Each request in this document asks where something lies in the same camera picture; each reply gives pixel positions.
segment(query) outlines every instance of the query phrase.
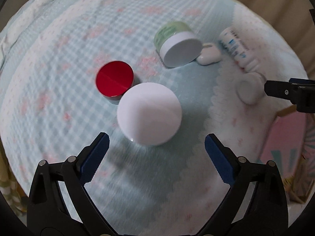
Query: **metal bolt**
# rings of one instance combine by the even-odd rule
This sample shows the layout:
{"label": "metal bolt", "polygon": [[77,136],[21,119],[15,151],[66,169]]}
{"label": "metal bolt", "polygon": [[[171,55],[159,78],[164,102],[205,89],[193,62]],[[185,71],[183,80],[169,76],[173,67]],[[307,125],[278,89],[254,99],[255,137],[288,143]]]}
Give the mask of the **metal bolt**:
{"label": "metal bolt", "polygon": [[45,160],[41,160],[39,163],[38,163],[38,165],[40,165],[40,166],[44,166],[46,164],[46,161]]}
{"label": "metal bolt", "polygon": [[68,162],[74,162],[76,160],[76,157],[75,156],[70,156],[68,158]]}
{"label": "metal bolt", "polygon": [[270,160],[268,162],[268,165],[271,166],[271,167],[274,167],[276,165],[276,163],[274,161]]}
{"label": "metal bolt", "polygon": [[241,156],[241,157],[238,158],[238,161],[239,161],[240,163],[245,163],[247,160],[246,160],[245,157]]}

